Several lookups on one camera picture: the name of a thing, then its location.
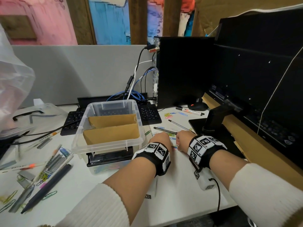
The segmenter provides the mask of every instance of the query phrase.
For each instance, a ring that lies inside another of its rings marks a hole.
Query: black monitor
[[[221,19],[208,92],[219,103],[228,99],[242,108],[235,116],[300,168],[303,51],[280,80],[303,46],[302,14],[298,9]]]
[[[213,60],[214,38],[156,37],[160,50],[157,108],[192,104],[211,85],[209,64]]]

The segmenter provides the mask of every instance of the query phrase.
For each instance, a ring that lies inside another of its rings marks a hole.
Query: wristband
[[[149,143],[134,153],[132,159],[144,157],[150,160],[156,167],[156,175],[165,175],[170,165],[170,153],[165,145],[154,142]]]
[[[189,160],[196,170],[200,172],[203,167],[209,168],[209,161],[213,154],[220,149],[227,150],[226,146],[212,136],[196,136],[188,147]]]

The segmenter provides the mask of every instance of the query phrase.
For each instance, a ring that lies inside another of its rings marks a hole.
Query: gray partition
[[[33,105],[33,99],[55,105],[77,103],[77,97],[112,95],[125,90],[144,45],[13,46],[15,55],[35,71],[36,80],[21,107]],[[144,50],[140,61],[152,59]],[[138,67],[136,79],[152,66]],[[152,96],[152,73],[146,90]],[[135,90],[140,90],[140,82]]]

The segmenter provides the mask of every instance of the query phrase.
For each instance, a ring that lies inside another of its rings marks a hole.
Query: monitor arm
[[[236,106],[229,100],[225,100],[222,105],[211,109],[202,131],[205,134],[214,133],[218,128],[221,127],[224,117],[231,115],[233,111],[240,112],[242,111],[242,108]]]

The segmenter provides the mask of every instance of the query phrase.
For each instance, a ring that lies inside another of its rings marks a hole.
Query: white cable
[[[129,99],[129,97],[131,96],[131,91],[134,87],[134,83],[135,83],[135,79],[136,79],[136,69],[137,69],[137,65],[136,67],[134,68],[134,79],[131,83],[131,88],[129,89],[129,93],[128,93],[128,96],[127,96],[127,99]]]
[[[279,11],[286,11],[286,10],[300,9],[300,8],[303,8],[303,4],[286,6],[286,7],[281,7],[281,8],[277,8],[277,9],[251,9],[251,10],[245,11],[245,12],[243,12],[241,14],[238,14],[236,16],[232,16],[232,17],[238,17],[238,16],[240,16],[242,14],[245,14],[245,13],[248,13],[248,12],[251,12],[251,11],[260,12],[260,13],[272,13],[272,12],[279,12]],[[218,28],[218,26],[210,34],[208,34],[207,36],[209,37],[217,28]]]
[[[269,98],[269,101],[268,101],[267,104],[265,105],[265,108],[264,108],[264,110],[262,111],[262,114],[261,114],[261,118],[260,118],[260,122],[259,122],[259,127],[258,127],[257,134],[259,134],[259,129],[260,129],[261,121],[262,121],[262,116],[263,116],[263,113],[264,113],[264,111],[265,111],[267,105],[269,104],[269,102],[270,102],[271,98],[273,97],[275,91],[277,90],[278,86],[280,85],[280,83],[281,83],[283,77],[285,76],[287,70],[289,69],[290,65],[292,64],[292,62],[293,62],[294,59],[297,57],[297,55],[301,52],[302,49],[303,49],[303,47],[298,51],[298,53],[297,53],[297,54],[294,56],[294,58],[291,60],[290,64],[288,65],[288,67],[287,67],[287,69],[286,69],[286,71],[284,72],[282,78],[280,79],[280,81],[279,81],[277,87],[275,88],[274,92],[272,93],[271,97]]]

